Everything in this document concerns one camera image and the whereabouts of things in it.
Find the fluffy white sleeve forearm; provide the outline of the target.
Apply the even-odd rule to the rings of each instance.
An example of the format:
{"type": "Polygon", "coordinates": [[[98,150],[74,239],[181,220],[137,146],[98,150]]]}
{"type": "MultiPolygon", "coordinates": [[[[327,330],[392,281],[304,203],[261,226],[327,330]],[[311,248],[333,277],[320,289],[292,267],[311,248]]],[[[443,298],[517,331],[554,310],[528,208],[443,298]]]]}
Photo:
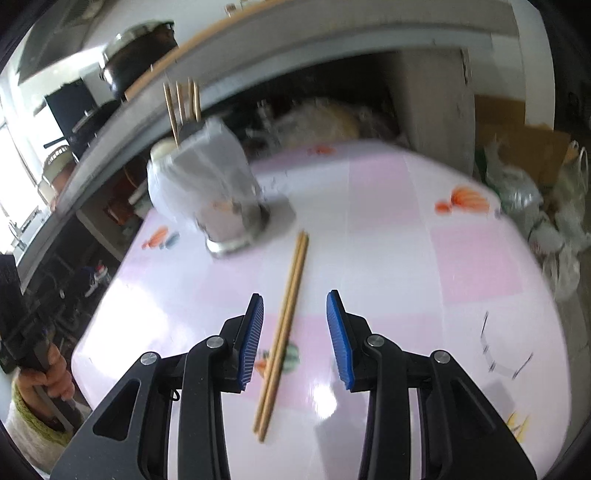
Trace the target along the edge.
{"type": "Polygon", "coordinates": [[[12,384],[12,399],[5,428],[21,454],[43,479],[48,479],[56,462],[73,438],[73,433],[59,431],[39,420],[28,408],[12,384]]]}

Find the person's left hand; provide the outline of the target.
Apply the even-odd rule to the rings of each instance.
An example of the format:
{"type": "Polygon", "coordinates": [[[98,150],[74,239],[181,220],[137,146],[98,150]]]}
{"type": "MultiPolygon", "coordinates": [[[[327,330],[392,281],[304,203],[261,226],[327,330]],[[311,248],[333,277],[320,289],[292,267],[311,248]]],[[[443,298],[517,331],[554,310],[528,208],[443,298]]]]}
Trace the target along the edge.
{"type": "Polygon", "coordinates": [[[16,379],[16,386],[25,404],[36,411],[41,411],[41,407],[44,406],[44,402],[35,391],[37,386],[46,387],[50,398],[64,401],[71,400],[75,393],[72,375],[67,369],[65,358],[53,343],[48,349],[47,360],[49,369],[45,373],[21,369],[16,379]]]}

